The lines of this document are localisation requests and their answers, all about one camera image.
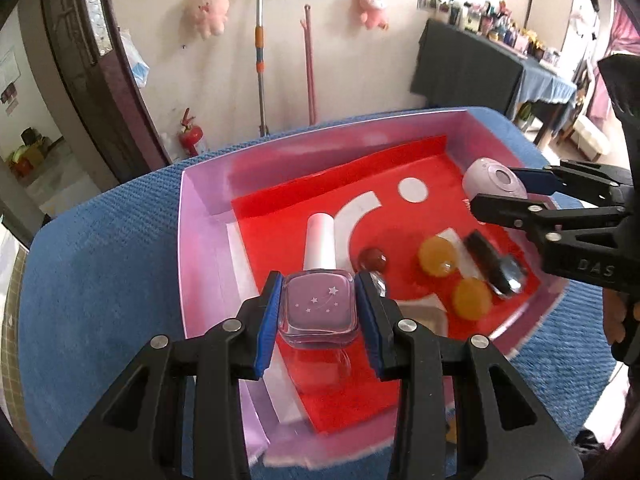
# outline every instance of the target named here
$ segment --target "dark tablecloth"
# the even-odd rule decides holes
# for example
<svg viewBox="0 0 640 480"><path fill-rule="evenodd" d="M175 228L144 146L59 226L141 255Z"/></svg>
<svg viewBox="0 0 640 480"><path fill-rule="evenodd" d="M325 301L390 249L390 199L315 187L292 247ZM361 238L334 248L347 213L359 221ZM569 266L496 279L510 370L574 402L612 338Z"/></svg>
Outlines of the dark tablecloth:
<svg viewBox="0 0 640 480"><path fill-rule="evenodd" d="M429 106L484 106L510 120L526 101L565 104L557 131L575 105L576 85L533 58L522 59L477 34L428 20L420 37L411 92Z"/></svg>

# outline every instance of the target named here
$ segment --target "red paper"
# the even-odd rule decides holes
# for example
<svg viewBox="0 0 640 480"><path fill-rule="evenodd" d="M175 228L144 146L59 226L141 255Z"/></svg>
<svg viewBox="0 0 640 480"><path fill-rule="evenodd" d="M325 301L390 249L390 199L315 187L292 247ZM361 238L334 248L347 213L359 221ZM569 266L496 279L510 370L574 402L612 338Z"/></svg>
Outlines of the red paper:
<svg viewBox="0 0 640 480"><path fill-rule="evenodd" d="M431 278L418 265L422 241L447 228L453 228L460 238L478 229L501 253L511 253L526 265L522 250L502 228L481 225L468 211L462 174L444 153L445 145L445 137L403 144L236 199L232 205L258 288L272 269L285 275L302 269L309 216L318 212L335 216L355 197L373 191L382 206L364 215L351 234L352 265L363 248L378 247L388 262L384 275L390 298L416 300L437 294L447 309L449 336L453 338L489 335L496 330L538 288L539 281L532 273L523 293L506 301L494 296L491 312L478 322L469 322L455 315L451 303L460 274ZM407 177L427 185L429 194L424 202L411 203L400 196L398 183ZM286 364L292 349L283 342L279 348ZM361 339L351 344L347 353L352 372L342 390L321 395L300 393L319 432L367 420L398 401L398 385L375 378Z"/></svg>

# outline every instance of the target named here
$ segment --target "white curved shape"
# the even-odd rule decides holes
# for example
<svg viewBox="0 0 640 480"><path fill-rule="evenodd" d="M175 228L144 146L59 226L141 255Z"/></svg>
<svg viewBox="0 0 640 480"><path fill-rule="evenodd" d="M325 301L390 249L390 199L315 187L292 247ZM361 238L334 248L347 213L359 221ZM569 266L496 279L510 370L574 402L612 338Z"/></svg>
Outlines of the white curved shape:
<svg viewBox="0 0 640 480"><path fill-rule="evenodd" d="M407 202L414 204L424 202L429 196L427 185L419 178L412 176L404 178L398 184L398 193Z"/></svg>
<svg viewBox="0 0 640 480"><path fill-rule="evenodd" d="M455 229L451 227L444 229L443 232L438 233L438 236L451 242L458 253L458 270L463 278L478 278L478 280L484 280L480 269L478 269L469 251L466 250L464 242L460 239Z"/></svg>
<svg viewBox="0 0 640 480"><path fill-rule="evenodd" d="M434 334L446 337L449 333L447 309L436 294L419 300L396 300L396 303L403 316L421 323Z"/></svg>
<svg viewBox="0 0 640 480"><path fill-rule="evenodd" d="M349 258L351 234L362 217L382 206L373 191L367 191L347 202L334 219L335 227L335 265L337 269L354 273Z"/></svg>
<svg viewBox="0 0 640 480"><path fill-rule="evenodd" d="M229 251L231 252L231 264L236 275L236 283L238 285L238 296L240 303L249 298L260 296L257 285L255 285L254 273L251 270L249 257L246 255L244 240L240 232L238 222L232 222L226 225L226 235L229 240Z"/></svg>

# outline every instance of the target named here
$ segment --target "table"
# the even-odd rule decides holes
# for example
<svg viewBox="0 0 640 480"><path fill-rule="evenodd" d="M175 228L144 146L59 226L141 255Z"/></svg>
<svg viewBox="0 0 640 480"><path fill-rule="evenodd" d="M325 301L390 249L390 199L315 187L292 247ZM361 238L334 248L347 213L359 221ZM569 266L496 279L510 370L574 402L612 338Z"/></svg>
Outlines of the table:
<svg viewBox="0 0 640 480"><path fill-rule="evenodd" d="M505 117L486 108L470 111L527 166L546 164ZM257 139L147 174L71 209L38 232L23 280L18 357L26 413L38 458L47 469L143 344L159 333L182 338L177 269L182 170L308 129ZM556 199L565 207L577 204L563 195ZM571 283L513 363L562 430L573 437L614 366L602 333L600 289ZM190 412L187 406L187 418ZM190 442L187 437L183 449ZM184 453L185 471L191 470L190 456ZM252 474L267 480L321 479L329 474L382 480L388 460L386 450L329 470L258 465Z"/></svg>
<svg viewBox="0 0 640 480"><path fill-rule="evenodd" d="M553 105L535 145L544 148L575 106L576 85L484 36L429 19L420 37L411 92L435 106L484 106L514 120L519 103Z"/></svg>

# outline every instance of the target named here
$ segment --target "fire extinguisher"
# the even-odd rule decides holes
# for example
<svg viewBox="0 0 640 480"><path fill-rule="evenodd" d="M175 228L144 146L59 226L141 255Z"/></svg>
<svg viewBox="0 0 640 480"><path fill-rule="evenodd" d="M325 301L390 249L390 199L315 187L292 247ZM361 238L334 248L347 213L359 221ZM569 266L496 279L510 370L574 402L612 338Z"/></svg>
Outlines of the fire extinguisher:
<svg viewBox="0 0 640 480"><path fill-rule="evenodd" d="M182 131L178 135L178 140L189 156L202 155L209 151L207 139L204 136L202 128L197 124L193 124L195 117L189 117L189 108L184 111L184 115L180 124Z"/></svg>

